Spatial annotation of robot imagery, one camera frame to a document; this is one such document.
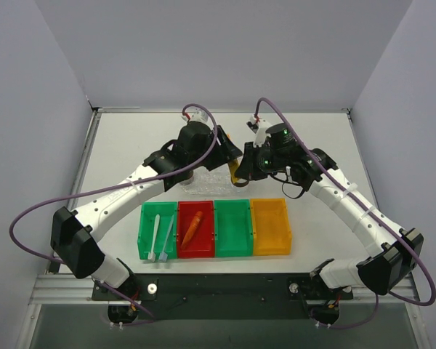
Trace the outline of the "dark smoky plastic cup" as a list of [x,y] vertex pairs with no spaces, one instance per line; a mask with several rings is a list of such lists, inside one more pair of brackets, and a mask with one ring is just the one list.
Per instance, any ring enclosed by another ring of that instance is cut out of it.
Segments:
[[194,181],[194,173],[191,172],[188,175],[188,177],[180,183],[180,185],[183,185],[183,186],[190,185],[193,183],[193,181]]

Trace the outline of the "yellow toothpaste tube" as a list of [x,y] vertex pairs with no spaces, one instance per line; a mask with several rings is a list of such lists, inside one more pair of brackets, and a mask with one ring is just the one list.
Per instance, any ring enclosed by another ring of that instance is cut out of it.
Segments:
[[237,159],[234,159],[230,161],[227,165],[230,172],[231,183],[235,185],[238,182],[238,178],[235,176],[235,172],[239,167],[239,161]]

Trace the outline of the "clear plastic cup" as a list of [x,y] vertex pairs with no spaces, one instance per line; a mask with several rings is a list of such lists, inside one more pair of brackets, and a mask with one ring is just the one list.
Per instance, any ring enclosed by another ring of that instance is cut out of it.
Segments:
[[237,177],[231,177],[231,183],[234,187],[245,188],[249,184],[249,181]]

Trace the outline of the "orange toothpaste tube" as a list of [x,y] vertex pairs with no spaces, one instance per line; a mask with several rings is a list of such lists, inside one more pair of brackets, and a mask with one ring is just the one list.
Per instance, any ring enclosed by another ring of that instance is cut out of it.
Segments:
[[181,249],[186,249],[189,243],[192,241],[196,231],[198,230],[199,225],[201,224],[203,218],[203,212],[197,211],[190,222],[190,225],[184,235],[184,238],[181,243]]

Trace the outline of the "light blue toothbrush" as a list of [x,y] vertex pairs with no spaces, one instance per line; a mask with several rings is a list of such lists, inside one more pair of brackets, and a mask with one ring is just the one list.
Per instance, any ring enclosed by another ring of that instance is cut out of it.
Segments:
[[159,258],[158,258],[158,260],[160,262],[166,262],[168,259],[168,254],[166,252],[166,246],[168,244],[169,237],[170,237],[171,232],[173,230],[173,225],[174,225],[174,216],[172,216],[170,219],[170,223],[169,223],[169,227],[168,227],[168,230],[166,232],[166,235],[165,235],[163,247],[162,247],[161,253],[160,253]]

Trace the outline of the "clear textured holder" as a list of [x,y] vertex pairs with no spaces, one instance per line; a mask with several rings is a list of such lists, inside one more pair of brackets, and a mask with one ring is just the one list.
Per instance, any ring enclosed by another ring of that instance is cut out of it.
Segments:
[[225,195],[234,188],[227,165],[210,172],[201,167],[195,172],[195,179],[200,194]]

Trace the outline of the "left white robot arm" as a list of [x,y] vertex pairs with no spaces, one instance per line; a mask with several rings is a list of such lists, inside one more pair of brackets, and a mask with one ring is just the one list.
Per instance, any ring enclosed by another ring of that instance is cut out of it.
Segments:
[[220,125],[209,127],[198,114],[185,119],[178,137],[151,153],[119,189],[74,210],[62,207],[54,213],[50,246],[76,278],[102,281],[118,299],[133,295],[133,272],[101,250],[103,236],[146,201],[190,179],[194,169],[212,171],[242,156]]

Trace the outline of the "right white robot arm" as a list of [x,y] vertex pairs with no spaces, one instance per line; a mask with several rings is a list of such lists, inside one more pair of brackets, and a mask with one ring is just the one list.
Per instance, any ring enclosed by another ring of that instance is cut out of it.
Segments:
[[365,260],[328,260],[316,269],[329,289],[366,286],[388,294],[415,267],[423,235],[386,218],[319,148],[306,151],[284,123],[257,116],[247,123],[255,134],[244,145],[236,177],[249,181],[285,174],[287,182],[322,201],[355,234],[368,253]]

